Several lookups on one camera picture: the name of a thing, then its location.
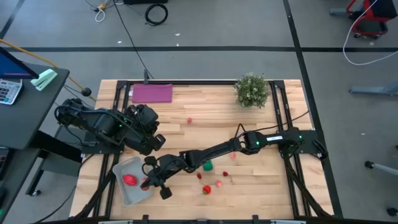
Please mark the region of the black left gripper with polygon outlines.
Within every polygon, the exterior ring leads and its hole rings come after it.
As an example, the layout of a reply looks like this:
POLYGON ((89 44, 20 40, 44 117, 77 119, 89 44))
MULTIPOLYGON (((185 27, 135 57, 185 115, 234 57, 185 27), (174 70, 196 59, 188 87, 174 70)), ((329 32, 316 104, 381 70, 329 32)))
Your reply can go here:
POLYGON ((125 115, 133 120, 131 127, 127 131, 124 143, 132 149, 133 144, 150 144, 154 150, 158 151, 165 143, 165 138, 161 134, 155 134, 159 126, 158 114, 147 105, 129 105, 125 115))

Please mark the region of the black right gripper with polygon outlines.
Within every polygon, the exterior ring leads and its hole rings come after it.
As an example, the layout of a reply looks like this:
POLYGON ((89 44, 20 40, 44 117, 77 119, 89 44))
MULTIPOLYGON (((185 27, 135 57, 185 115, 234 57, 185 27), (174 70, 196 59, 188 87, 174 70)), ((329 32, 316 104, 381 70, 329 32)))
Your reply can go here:
MULTIPOLYGON (((146 143, 133 144, 132 148, 144 156, 148 156, 154 150, 150 144, 146 143)), ((163 200, 172 196, 171 189, 165 186, 166 180, 181 170, 190 173, 190 164, 187 161, 187 151, 180 152, 178 156, 166 154, 158 159, 154 156, 148 156, 144 161, 144 166, 151 166, 152 170, 145 173, 147 177, 144 178, 141 186, 151 186, 154 189, 161 188, 160 196, 163 200)))

